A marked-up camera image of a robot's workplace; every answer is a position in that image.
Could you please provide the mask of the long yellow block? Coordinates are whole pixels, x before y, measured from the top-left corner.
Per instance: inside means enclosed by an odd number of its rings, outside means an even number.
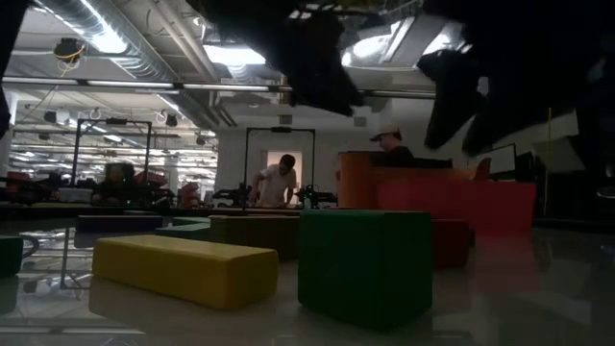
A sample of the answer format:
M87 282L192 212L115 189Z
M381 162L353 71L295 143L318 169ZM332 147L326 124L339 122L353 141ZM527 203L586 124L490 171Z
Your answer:
M158 235L96 240L93 275L212 309L243 309L273 296L272 249Z

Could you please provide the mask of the green cube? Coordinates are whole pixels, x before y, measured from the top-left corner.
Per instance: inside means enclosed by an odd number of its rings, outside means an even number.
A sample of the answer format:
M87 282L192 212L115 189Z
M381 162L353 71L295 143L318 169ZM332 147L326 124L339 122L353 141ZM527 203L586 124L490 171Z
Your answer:
M432 306L431 216L420 211L305 210L298 300L307 309L389 331Z

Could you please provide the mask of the large red block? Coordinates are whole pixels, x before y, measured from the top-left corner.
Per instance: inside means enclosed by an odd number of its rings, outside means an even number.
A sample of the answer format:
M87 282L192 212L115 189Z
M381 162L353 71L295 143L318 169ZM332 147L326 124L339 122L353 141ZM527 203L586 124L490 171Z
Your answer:
M431 225L433 268L464 267L470 252L469 224L463 220L434 219Z

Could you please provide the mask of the black monitor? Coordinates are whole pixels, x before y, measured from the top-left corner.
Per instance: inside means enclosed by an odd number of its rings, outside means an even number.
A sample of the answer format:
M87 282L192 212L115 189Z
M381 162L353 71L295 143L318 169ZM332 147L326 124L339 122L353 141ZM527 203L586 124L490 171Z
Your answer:
M437 159L415 158L414 166L416 168L427 168L427 169L450 169L453 167L453 161L451 159L437 160Z

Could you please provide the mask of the black table frame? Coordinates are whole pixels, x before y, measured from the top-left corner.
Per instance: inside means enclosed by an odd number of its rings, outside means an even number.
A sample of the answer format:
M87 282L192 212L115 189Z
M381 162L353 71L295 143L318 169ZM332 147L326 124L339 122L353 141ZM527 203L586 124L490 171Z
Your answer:
M301 209L182 209L182 208L120 208L101 207L70 203L37 203L31 206L17 204L0 204L0 220L40 219L40 218L71 218L79 215L120 215L127 213L152 213L163 216L209 216L209 215L248 215L275 214L296 216Z

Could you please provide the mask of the long ceiling light bar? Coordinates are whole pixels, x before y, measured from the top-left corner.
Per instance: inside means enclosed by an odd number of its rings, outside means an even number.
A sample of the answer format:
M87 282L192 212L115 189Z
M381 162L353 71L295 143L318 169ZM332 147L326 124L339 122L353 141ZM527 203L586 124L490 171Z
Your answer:
M165 82L128 82L111 80L39 78L39 77L3 77L2 83L20 86L62 86L62 87L111 87L127 89L145 89L149 91L170 90L202 90L202 91L232 91L254 93L290 93L291 86L275 85L238 85L238 84L202 84L202 83L165 83ZM359 91L366 97L404 98L404 99L433 99L434 91L423 90L387 90L387 89L361 89Z

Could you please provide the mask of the silver round air duct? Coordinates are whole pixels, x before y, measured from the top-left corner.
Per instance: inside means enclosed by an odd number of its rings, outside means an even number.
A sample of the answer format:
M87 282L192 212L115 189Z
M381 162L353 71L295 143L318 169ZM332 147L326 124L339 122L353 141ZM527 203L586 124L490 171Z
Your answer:
M89 46L140 81L178 76L111 0L35 0Z

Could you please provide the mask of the wide yellow block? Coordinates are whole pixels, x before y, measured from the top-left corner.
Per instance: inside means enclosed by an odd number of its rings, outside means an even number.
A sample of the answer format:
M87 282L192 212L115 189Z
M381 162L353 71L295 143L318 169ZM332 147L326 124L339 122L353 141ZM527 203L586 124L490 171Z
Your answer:
M210 240L232 245L273 249L279 261L296 260L299 254L298 216L226 216L210 220Z

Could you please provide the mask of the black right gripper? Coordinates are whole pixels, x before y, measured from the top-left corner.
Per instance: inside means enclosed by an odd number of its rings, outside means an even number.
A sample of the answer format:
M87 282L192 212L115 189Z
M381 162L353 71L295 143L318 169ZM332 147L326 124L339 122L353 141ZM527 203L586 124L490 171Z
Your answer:
M470 157L545 108L615 109L615 0L425 0L423 10L460 24L469 47L417 62L435 84L431 150L475 114L462 142Z

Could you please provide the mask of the pink plastic bin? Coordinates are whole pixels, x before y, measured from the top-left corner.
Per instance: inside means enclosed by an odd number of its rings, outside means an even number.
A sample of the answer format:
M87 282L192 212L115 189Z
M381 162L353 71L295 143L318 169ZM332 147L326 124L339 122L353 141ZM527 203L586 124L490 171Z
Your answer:
M530 232L534 184L439 179L399 179L377 185L385 210L424 211L440 219L462 219L482 236Z

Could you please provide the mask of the long purple block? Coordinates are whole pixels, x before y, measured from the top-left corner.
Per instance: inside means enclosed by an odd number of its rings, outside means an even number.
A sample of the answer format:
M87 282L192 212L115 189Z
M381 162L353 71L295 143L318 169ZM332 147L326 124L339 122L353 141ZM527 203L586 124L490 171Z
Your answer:
M163 218L159 215L80 215L76 232L86 234L142 233L161 228Z

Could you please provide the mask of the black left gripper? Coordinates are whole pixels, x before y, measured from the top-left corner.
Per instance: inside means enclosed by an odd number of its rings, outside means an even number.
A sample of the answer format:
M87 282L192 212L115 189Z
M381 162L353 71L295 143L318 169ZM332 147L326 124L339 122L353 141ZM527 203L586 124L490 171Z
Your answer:
M364 98L341 63L338 41L344 31L331 12L291 15L306 0L186 0L220 39L241 42L269 63L293 63L287 74L291 104L344 116Z

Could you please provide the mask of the white door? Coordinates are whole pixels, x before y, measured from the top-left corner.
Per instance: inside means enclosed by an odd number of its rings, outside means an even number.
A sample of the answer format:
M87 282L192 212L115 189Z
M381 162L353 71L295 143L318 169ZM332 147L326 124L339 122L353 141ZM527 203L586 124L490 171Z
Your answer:
M298 152L267 154L267 166L260 172L263 177L258 200L261 207L281 208L292 202L299 185L297 155Z

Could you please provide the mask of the white screen panel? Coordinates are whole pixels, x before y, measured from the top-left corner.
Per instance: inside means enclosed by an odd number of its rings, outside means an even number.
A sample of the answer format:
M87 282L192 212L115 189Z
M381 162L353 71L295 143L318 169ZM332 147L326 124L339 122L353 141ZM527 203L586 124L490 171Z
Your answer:
M513 172L516 169L516 157L516 145L510 143L478 154L473 158L473 162L480 163L490 159L489 173L499 174Z

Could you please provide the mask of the long green block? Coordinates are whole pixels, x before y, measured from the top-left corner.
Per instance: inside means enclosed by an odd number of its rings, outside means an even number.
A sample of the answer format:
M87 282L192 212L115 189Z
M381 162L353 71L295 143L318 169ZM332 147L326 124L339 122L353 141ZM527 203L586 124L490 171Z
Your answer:
M179 226L168 226L156 229L155 235L208 241L210 238L210 224L197 223Z

